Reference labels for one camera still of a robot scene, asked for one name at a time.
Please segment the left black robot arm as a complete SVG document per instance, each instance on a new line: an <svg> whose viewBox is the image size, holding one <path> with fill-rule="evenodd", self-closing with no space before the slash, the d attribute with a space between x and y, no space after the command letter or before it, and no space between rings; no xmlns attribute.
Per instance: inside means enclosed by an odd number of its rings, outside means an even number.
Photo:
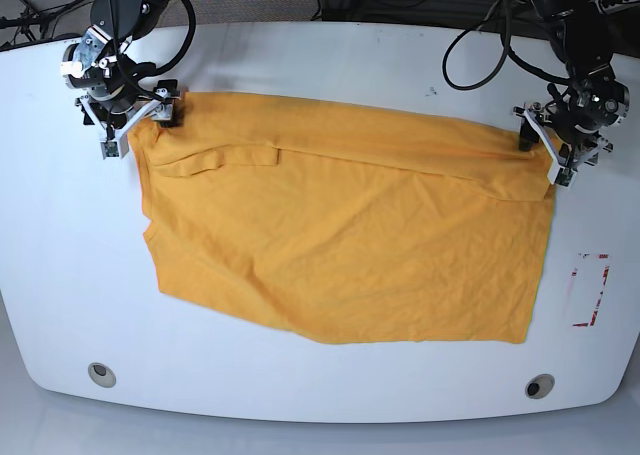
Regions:
<svg viewBox="0 0 640 455"><path fill-rule="evenodd" d="M545 105L531 103L514 109L522 118L519 149L528 151L543 143L551 157L549 181L567 186L580 165L595 165L600 151L612 149L600 130L627 116L629 90L616 80L611 66L611 35L597 0L529 1L567 76L552 76L528 64L511 49L510 38L501 36L509 58L547 81L551 96Z"/></svg>

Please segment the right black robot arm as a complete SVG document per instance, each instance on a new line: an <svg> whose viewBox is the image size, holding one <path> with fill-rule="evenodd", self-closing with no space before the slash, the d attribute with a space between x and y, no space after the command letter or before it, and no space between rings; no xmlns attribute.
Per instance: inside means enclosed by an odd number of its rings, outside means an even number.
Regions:
<svg viewBox="0 0 640 455"><path fill-rule="evenodd" d="M188 30L178 52L165 64L136 62L125 54L132 42L150 34L170 0L95 0L90 26L78 43L68 47L60 64L66 85L76 98L85 125L99 131L102 156L122 158L128 152L128 132L149 118L167 128L177 124L182 98L178 81L162 80L186 55L196 32L190 0L180 0Z"/></svg>

